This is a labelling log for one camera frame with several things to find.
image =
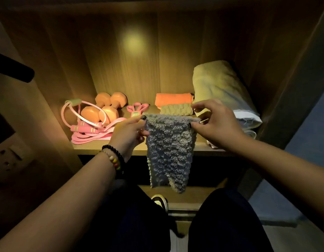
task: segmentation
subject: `leg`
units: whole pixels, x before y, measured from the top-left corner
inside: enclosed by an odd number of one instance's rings
[[[138,186],[124,183],[105,198],[77,249],[169,252],[169,224],[162,207]]]
[[[248,201],[236,190],[213,191],[189,229],[191,251],[272,251],[269,239]]]

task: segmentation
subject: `forearm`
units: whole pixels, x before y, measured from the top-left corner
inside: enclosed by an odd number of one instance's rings
[[[99,153],[0,240],[0,251],[67,251],[93,218],[115,169]]]
[[[324,219],[324,168],[250,138],[235,145],[234,152],[254,162],[280,192],[290,193]]]

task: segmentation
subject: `wall socket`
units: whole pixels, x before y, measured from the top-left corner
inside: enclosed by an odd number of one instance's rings
[[[0,144],[0,182],[18,173],[33,160],[33,151],[14,133]]]

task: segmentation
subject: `sneaker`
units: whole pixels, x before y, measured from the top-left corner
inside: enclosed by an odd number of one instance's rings
[[[151,199],[154,203],[161,206],[165,210],[165,212],[168,213],[168,201],[163,197],[163,195],[154,195]]]

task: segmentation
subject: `dumbbell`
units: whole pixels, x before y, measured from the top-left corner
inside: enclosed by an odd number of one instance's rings
[[[111,105],[110,95],[108,93],[99,93],[95,98],[95,102],[99,108],[102,108],[105,105],[109,106],[109,105]],[[80,115],[83,118],[86,118],[88,121],[97,123],[100,120],[101,121],[104,120],[104,116],[100,116],[101,118],[99,117],[99,111],[100,110],[98,110],[97,108],[95,108],[93,106],[87,106],[87,107],[83,108]]]
[[[119,118],[118,108],[122,108],[127,103],[127,97],[120,92],[115,92],[110,97],[110,103],[109,105],[105,104],[105,107],[102,108],[102,110],[106,113],[107,120],[106,124],[109,124],[113,122],[115,119]],[[101,111],[99,111],[99,119],[103,120],[104,115]]]

